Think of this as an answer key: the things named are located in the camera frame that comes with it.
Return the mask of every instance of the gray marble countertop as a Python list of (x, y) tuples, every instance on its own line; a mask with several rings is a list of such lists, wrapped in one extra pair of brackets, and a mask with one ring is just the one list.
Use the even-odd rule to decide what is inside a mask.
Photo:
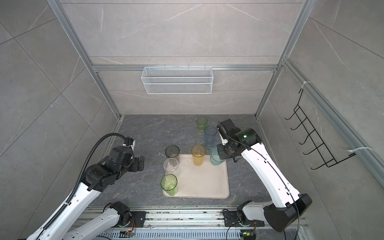
[[(109, 202), (121, 201), (128, 206), (201, 206), (239, 205), (247, 200), (270, 201), (268, 191), (249, 163), (241, 159), (237, 163), (227, 160), (230, 195), (226, 199), (165, 197), (160, 187), (164, 176), (165, 149), (177, 145), (181, 154), (190, 154), (196, 144), (205, 145), (204, 132), (196, 126), (200, 115), (125, 115), (119, 133), (136, 141), (134, 154), (145, 156), (142, 172), (127, 172), (114, 185), (108, 186), (93, 202), (92, 206), (104, 206)], [(254, 115), (205, 115), (208, 125), (216, 126), (218, 121), (232, 119), (240, 129), (253, 128), (260, 136)], [(220, 143), (217, 134), (216, 144)], [(121, 145), (116, 138), (114, 145)]]

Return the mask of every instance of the beige tray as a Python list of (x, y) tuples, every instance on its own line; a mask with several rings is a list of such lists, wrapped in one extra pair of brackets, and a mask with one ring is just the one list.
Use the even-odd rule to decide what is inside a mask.
[(179, 187), (174, 196), (166, 197), (197, 197), (226, 199), (229, 197), (229, 184), (227, 163), (223, 162), (214, 166), (209, 161), (210, 156), (204, 156), (204, 163), (201, 166), (193, 164), (191, 154), (180, 154), (180, 161), (177, 177)]

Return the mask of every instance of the white zip tie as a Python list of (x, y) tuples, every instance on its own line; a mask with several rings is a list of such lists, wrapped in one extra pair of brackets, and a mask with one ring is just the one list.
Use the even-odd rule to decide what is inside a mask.
[(304, 84), (306, 84), (306, 83), (310, 83), (310, 82), (304, 81), (304, 82), (303, 82), (303, 85), (301, 86), (301, 88), (303, 88), (303, 87), (304, 87)]
[(347, 151), (348, 152), (354, 152), (354, 151), (357, 151), (357, 150), (360, 150), (360, 149), (371, 149), (371, 150), (373, 150), (373, 148), (371, 148), (371, 147), (358, 147), (358, 148), (347, 150)]

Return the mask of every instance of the robotic arm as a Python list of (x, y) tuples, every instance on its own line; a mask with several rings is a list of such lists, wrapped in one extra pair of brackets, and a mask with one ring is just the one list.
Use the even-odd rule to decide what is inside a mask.
[[(105, 135), (98, 141), (94, 149), (106, 137), (113, 135), (118, 136), (119, 134), (112, 133)], [(144, 156), (134, 157), (133, 148), (135, 141), (129, 137), (126, 139), (128, 140), (128, 144), (114, 147), (109, 156), (106, 156), (97, 164), (89, 166), (84, 171), (81, 182), (73, 197), (70, 199), (70, 202), (68, 199), (71, 194), (68, 196), (67, 201), (64, 201), (51, 217), (31, 234), (27, 240), (90, 240), (96, 237), (98, 233), (110, 227), (115, 225), (124, 227), (129, 224), (131, 220), (129, 207), (121, 202), (115, 202), (97, 218), (84, 224), (75, 231), (68, 232), (69, 228), (83, 210), (104, 191), (108, 185), (114, 184), (115, 181), (126, 172), (143, 171)]]
[(231, 119), (217, 125), (222, 144), (217, 145), (220, 159), (238, 161), (243, 157), (252, 166), (267, 188), (272, 201), (247, 201), (237, 208), (241, 222), (267, 221), (273, 229), (282, 232), (311, 205), (308, 194), (300, 194), (280, 172), (268, 155), (260, 137), (252, 128), (241, 131)]

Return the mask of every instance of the white mesh basket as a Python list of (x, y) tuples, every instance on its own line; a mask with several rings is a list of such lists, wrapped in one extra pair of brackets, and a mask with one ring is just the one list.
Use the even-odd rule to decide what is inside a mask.
[(141, 79), (148, 94), (211, 93), (211, 67), (146, 67)]

